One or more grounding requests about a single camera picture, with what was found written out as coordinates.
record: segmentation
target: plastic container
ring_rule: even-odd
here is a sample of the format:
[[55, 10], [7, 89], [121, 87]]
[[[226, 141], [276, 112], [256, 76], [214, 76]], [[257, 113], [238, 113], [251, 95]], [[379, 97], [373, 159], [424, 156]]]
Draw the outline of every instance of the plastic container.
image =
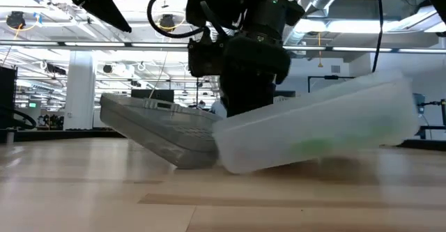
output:
[[211, 167], [218, 158], [212, 124], [221, 118], [161, 100], [102, 94], [100, 119], [181, 169]]
[[213, 136], [223, 165], [246, 173], [398, 144], [417, 130], [410, 82], [385, 71], [219, 121]]

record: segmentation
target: ceiling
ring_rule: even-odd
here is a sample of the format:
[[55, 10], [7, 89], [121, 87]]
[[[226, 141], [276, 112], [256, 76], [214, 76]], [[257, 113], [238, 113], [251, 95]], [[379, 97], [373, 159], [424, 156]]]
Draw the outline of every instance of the ceiling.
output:
[[[186, 43], [188, 39], [171, 39], [156, 33], [146, 19], [146, 7], [149, 0], [114, 0], [114, 3], [123, 14], [124, 18], [133, 28], [132, 33], [123, 33], [114, 27], [105, 24], [94, 16], [88, 14], [84, 9], [74, 5], [71, 0], [0, 0], [0, 35], [3, 40], [48, 40], [48, 41], [100, 41], [100, 42], [169, 42]], [[386, 17], [400, 22], [414, 15], [416, 5], [423, 0], [384, 0]], [[153, 9], [155, 21], [162, 15], [172, 14], [174, 22], [179, 25], [175, 33], [190, 31], [193, 26], [184, 22], [185, 5], [187, 0], [158, 0]], [[6, 24], [6, 18], [11, 11], [24, 12], [26, 20], [25, 29], [28, 31], [16, 32]], [[336, 0], [330, 7], [327, 19], [311, 18], [321, 21], [326, 26], [337, 20], [376, 21], [376, 0]], [[433, 33], [425, 33], [424, 30], [436, 25], [432, 22], [423, 29], [397, 29], [397, 32], [385, 34], [383, 46], [386, 47], [430, 47], [435, 44], [437, 37]], [[292, 34], [294, 26], [289, 26], [284, 31], [285, 36]], [[346, 47], [374, 47], [376, 45], [376, 33], [339, 33], [328, 30], [316, 33], [309, 31], [305, 33], [300, 42], [301, 45], [333, 45]], [[49, 74], [43, 69], [46, 64], [56, 65], [69, 72], [68, 64], [70, 50], [62, 49], [29, 49], [24, 47], [0, 46], [0, 59], [8, 55], [5, 64], [17, 66], [19, 77], [27, 78], [27, 83], [33, 84], [27, 87], [22, 83], [20, 90], [25, 95], [30, 94], [32, 88], [47, 91], [42, 85], [48, 85], [54, 94], [58, 90], [64, 91], [66, 79], [54, 74]], [[177, 101], [184, 104], [194, 102], [194, 90], [196, 88], [195, 78], [187, 71], [187, 52], [166, 51], [93, 51], [95, 60], [98, 62], [97, 92], [112, 91], [123, 92], [133, 88], [130, 82], [111, 82], [107, 78], [133, 77], [138, 79], [170, 79], [171, 83], [160, 82], [156, 88], [174, 88], [178, 90]], [[312, 59], [319, 52], [306, 52], [300, 58]], [[327, 52], [323, 54], [328, 58], [351, 59], [352, 55], [343, 52]], [[113, 73], [103, 71], [104, 65], [111, 65]], [[202, 98], [212, 102], [218, 96], [218, 86], [215, 78], [205, 78], [212, 83], [204, 83], [200, 88]], [[144, 84], [145, 88], [153, 88], [153, 83]]]

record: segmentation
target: gray plastic tray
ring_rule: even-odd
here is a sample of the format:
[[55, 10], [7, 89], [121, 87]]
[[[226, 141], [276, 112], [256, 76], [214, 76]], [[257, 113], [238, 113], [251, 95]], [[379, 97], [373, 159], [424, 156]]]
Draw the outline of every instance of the gray plastic tray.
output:
[[161, 100], [102, 94], [100, 119], [181, 169], [211, 167], [218, 152], [212, 138], [217, 115]]

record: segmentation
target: wooden surface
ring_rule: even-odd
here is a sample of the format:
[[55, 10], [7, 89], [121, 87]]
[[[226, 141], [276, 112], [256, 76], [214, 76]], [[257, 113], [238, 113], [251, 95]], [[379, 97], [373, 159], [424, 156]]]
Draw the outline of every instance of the wooden surface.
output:
[[0, 147], [7, 231], [446, 231], [446, 153], [377, 148], [237, 176], [125, 139]]

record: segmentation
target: wooden table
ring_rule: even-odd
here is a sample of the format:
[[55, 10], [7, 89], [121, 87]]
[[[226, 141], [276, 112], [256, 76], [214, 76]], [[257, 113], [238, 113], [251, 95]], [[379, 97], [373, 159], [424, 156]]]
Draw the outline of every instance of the wooden table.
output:
[[237, 176], [125, 139], [0, 147], [6, 231], [446, 231], [446, 153], [377, 148]]

